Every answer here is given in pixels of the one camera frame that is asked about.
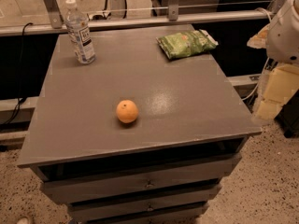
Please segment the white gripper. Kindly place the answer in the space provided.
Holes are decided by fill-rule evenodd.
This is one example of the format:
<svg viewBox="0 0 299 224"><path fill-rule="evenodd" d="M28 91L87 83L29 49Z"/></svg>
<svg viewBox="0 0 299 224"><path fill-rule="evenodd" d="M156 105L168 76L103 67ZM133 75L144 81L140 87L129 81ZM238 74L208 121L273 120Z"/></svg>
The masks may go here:
<svg viewBox="0 0 299 224"><path fill-rule="evenodd" d="M256 35L249 39L247 46L253 49L265 49L268 30L269 25L265 25ZM269 75L268 83L263 94L263 98L266 101L259 103L255 111L255 116L262 120L274 119L282 109L280 105L287 104L298 90L298 66L283 64L274 68Z"/></svg>

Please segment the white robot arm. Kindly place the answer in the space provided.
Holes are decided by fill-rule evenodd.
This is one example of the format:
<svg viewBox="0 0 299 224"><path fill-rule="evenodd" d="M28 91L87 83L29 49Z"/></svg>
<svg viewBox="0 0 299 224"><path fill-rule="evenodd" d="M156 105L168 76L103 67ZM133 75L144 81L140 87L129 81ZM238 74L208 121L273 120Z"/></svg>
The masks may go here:
<svg viewBox="0 0 299 224"><path fill-rule="evenodd" d="M274 119L299 90L299 0L287 0L247 46L266 49L267 57L278 63L262 71L253 107L256 119Z"/></svg>

